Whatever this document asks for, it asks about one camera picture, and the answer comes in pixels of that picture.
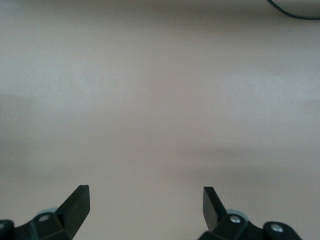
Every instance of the black mechanical part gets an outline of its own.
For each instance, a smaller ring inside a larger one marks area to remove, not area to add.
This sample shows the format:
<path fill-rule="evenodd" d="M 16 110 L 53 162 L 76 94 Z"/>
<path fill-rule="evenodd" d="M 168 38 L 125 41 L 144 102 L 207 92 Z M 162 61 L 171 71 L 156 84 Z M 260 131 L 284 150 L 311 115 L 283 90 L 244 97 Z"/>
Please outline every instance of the black mechanical part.
<path fill-rule="evenodd" d="M 302 240 L 288 225 L 266 222 L 263 229 L 237 214 L 228 214 L 213 187 L 203 189 L 203 215 L 208 230 L 199 240 Z"/>
<path fill-rule="evenodd" d="M 80 185 L 55 212 L 16 228 L 11 220 L 0 220 L 0 240 L 72 240 L 89 211 L 89 186 Z"/>

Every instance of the black cable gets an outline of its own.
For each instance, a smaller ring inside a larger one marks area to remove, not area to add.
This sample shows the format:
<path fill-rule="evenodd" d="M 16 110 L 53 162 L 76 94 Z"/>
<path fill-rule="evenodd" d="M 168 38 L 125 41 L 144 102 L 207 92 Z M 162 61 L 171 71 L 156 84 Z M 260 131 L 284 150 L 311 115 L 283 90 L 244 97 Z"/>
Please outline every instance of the black cable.
<path fill-rule="evenodd" d="M 273 7 L 275 7 L 276 9 L 278 9 L 281 13 L 291 17 L 291 18 L 295 18 L 295 19 L 302 19 L 302 20 L 320 20 L 320 16 L 299 16 L 299 15 L 295 15 L 295 14 L 291 14 L 285 10 L 283 10 L 281 7 L 279 7 L 277 4 L 275 4 L 274 1 L 272 0 L 266 0 L 268 3 L 270 3 Z"/>

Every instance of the metal bolt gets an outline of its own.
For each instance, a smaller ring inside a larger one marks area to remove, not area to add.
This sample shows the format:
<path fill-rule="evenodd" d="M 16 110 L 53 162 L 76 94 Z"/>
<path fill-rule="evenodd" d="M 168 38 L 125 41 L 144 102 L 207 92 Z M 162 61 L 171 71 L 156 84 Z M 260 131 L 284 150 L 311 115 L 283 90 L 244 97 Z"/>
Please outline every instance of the metal bolt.
<path fill-rule="evenodd" d="M 278 232 L 278 233 L 282 233 L 284 231 L 284 229 L 279 225 L 279 224 L 272 224 L 271 228 L 273 231 Z"/>
<path fill-rule="evenodd" d="M 44 221 L 47 221 L 48 219 L 49 219 L 48 215 L 43 215 L 39 218 L 39 222 L 44 222 Z"/>
<path fill-rule="evenodd" d="M 241 223 L 240 218 L 239 218 L 238 216 L 235 216 L 235 215 L 232 215 L 232 216 L 230 217 L 230 220 L 231 220 L 231 222 L 233 222 L 233 223 L 235 223 L 235 224 Z"/>

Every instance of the gray surface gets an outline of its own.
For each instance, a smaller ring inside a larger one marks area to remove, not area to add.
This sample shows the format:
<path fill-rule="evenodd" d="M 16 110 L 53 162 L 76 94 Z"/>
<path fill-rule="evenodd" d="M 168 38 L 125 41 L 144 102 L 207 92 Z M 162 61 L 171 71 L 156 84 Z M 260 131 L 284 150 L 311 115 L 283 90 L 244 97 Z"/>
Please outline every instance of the gray surface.
<path fill-rule="evenodd" d="M 265 1 L 0 1 L 0 218 L 89 184 L 76 240 L 196 240 L 203 186 L 318 239 L 320 22 Z"/>

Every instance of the bolt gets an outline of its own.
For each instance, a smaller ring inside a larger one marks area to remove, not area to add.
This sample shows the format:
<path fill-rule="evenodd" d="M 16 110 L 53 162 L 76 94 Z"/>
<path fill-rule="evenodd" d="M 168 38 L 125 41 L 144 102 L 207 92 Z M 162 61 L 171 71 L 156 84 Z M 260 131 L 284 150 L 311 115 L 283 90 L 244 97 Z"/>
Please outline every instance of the bolt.
<path fill-rule="evenodd" d="M 43 215 L 39 218 L 39 222 L 44 222 L 44 221 L 47 221 L 48 219 L 49 219 L 48 215 Z"/>
<path fill-rule="evenodd" d="M 279 225 L 279 224 L 272 224 L 271 228 L 273 231 L 278 232 L 278 233 L 282 233 L 284 231 L 284 229 Z"/>
<path fill-rule="evenodd" d="M 230 220 L 231 220 L 231 222 L 233 222 L 233 223 L 235 223 L 235 224 L 241 223 L 240 218 L 239 218 L 238 216 L 235 216 L 235 215 L 232 215 L 232 216 L 230 217 Z"/>

